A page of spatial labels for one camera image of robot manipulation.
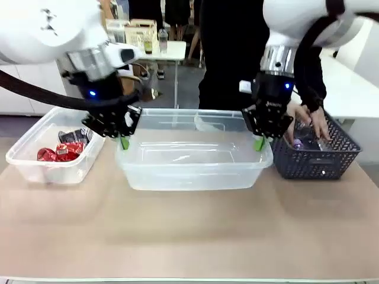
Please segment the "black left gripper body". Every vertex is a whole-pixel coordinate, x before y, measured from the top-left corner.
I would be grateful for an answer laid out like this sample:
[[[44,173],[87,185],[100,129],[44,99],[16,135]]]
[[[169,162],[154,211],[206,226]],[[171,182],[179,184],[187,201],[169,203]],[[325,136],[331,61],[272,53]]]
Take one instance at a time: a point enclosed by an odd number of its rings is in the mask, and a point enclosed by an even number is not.
[[[62,73],[72,86],[78,88],[80,98],[65,98],[62,107],[87,111],[94,117],[123,117],[129,106],[139,102],[139,89],[134,88],[127,95],[117,72],[100,80],[90,81],[84,72]]]

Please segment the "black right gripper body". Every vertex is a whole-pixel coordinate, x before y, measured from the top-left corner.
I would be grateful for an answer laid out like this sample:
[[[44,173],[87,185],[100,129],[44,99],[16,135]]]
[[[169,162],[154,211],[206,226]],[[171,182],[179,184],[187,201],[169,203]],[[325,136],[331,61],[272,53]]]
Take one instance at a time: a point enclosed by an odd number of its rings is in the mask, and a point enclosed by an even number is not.
[[[252,84],[252,98],[259,114],[285,114],[294,78],[259,72]]]

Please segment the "person's right hand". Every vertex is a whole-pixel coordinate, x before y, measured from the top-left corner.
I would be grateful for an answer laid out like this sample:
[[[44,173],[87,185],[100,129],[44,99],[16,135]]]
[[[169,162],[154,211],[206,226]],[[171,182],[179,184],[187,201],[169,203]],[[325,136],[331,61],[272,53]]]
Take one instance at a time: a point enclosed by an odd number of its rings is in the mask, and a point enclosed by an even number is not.
[[[311,124],[310,115],[301,105],[295,102],[290,102],[287,105],[287,114],[293,118],[293,121],[291,122],[289,129],[294,128],[296,120],[305,123],[305,125]]]

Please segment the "person's left hand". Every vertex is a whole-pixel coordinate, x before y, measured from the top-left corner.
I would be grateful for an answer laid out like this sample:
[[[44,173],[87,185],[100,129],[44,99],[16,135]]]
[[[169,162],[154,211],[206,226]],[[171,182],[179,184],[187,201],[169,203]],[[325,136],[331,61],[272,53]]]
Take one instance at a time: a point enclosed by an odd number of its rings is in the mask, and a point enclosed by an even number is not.
[[[330,135],[323,108],[319,107],[318,110],[311,112],[310,118],[316,137],[329,141]]]

